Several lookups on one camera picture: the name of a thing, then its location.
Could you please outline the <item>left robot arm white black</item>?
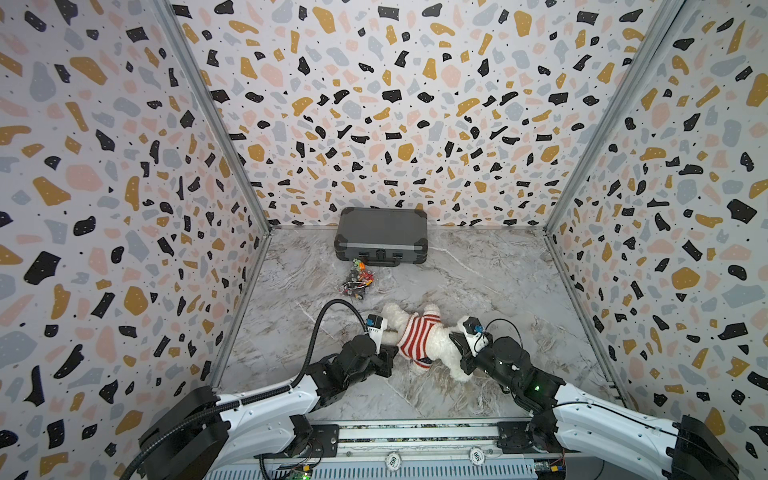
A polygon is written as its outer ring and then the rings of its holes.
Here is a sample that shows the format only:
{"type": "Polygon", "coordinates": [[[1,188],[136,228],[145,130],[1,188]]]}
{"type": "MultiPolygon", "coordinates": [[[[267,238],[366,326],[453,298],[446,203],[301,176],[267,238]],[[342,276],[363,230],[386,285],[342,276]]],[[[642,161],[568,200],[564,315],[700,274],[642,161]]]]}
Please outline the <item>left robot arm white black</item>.
{"type": "Polygon", "coordinates": [[[397,354],[397,346],[378,346],[363,334],[309,364],[297,385],[284,381],[237,394],[199,387],[140,437],[136,471],[147,479],[202,479],[260,455],[296,456],[313,433],[309,414],[372,375],[390,377],[397,354]]]}

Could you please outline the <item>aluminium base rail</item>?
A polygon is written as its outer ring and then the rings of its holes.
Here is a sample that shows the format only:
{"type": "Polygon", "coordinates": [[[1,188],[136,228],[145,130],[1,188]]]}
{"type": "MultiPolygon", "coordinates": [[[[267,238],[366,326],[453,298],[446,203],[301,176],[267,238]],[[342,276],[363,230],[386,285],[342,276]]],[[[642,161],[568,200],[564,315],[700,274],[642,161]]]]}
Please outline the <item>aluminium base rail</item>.
{"type": "Polygon", "coordinates": [[[608,464],[532,444],[517,419],[317,423],[307,450],[250,455],[210,479],[606,479],[608,464]]]}

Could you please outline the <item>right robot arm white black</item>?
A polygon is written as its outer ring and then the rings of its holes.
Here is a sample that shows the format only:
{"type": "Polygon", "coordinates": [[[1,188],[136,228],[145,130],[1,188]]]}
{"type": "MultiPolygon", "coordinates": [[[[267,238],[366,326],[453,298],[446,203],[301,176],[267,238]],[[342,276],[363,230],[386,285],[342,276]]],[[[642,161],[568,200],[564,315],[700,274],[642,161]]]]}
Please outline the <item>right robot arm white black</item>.
{"type": "Polygon", "coordinates": [[[453,333],[465,373],[481,370],[530,414],[538,449],[591,455],[645,479],[736,479],[739,466],[706,424],[653,417],[586,393],[531,363],[511,337],[453,333]]]}

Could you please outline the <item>bag of colourful small parts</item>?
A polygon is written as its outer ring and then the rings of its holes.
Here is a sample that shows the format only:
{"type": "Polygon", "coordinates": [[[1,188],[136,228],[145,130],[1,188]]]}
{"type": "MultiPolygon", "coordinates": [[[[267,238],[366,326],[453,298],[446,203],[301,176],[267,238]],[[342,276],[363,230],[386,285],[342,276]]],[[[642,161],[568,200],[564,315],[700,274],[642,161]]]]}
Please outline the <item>bag of colourful small parts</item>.
{"type": "Polygon", "coordinates": [[[348,276],[340,287],[340,291],[343,295],[363,300],[374,279],[374,274],[367,265],[360,259],[354,259],[348,276]]]}

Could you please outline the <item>red white striped knitted sweater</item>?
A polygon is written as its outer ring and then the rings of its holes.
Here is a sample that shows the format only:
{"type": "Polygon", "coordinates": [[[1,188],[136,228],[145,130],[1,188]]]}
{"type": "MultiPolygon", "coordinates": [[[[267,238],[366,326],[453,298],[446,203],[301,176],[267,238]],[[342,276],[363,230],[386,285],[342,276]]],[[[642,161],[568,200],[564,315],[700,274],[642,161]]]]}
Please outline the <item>red white striped knitted sweater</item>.
{"type": "Polygon", "coordinates": [[[405,326],[405,331],[397,344],[399,353],[413,365],[429,369],[433,360],[427,355],[427,340],[432,330],[441,324],[438,314],[412,314],[405,326]]]}

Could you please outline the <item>white teddy bear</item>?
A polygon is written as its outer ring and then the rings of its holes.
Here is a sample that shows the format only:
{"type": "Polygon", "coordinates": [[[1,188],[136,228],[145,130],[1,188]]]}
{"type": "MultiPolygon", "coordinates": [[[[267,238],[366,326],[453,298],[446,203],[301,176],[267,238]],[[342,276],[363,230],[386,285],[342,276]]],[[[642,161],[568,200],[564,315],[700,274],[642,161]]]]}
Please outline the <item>white teddy bear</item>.
{"type": "MultiPolygon", "coordinates": [[[[402,338],[406,323],[409,317],[414,314],[426,314],[434,313],[438,314],[441,318],[441,312],[437,305],[433,303],[426,304],[421,311],[408,312],[401,308],[397,303],[387,303],[381,312],[381,316],[387,319],[387,329],[383,333],[382,344],[397,346],[398,342],[402,338]]],[[[433,360],[431,367],[439,362],[444,365],[450,373],[453,380],[458,382],[468,382],[472,375],[465,374],[461,369],[461,358],[459,351],[449,339],[449,333],[456,326],[450,326],[442,321],[441,324],[436,326],[427,340],[427,355],[433,360]]],[[[422,369],[413,365],[408,359],[406,359],[410,365],[416,371],[427,371],[429,369],[422,369]]]]}

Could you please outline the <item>dark grey hard case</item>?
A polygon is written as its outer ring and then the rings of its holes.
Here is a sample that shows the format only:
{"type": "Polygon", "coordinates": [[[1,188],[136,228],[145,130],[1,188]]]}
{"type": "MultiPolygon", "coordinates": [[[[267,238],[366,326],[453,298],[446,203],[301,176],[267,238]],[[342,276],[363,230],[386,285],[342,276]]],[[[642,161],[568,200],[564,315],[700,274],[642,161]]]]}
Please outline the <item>dark grey hard case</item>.
{"type": "Polygon", "coordinates": [[[428,256],[428,216],[417,209],[347,207],[334,238],[336,257],[379,267],[422,264],[428,256]]]}

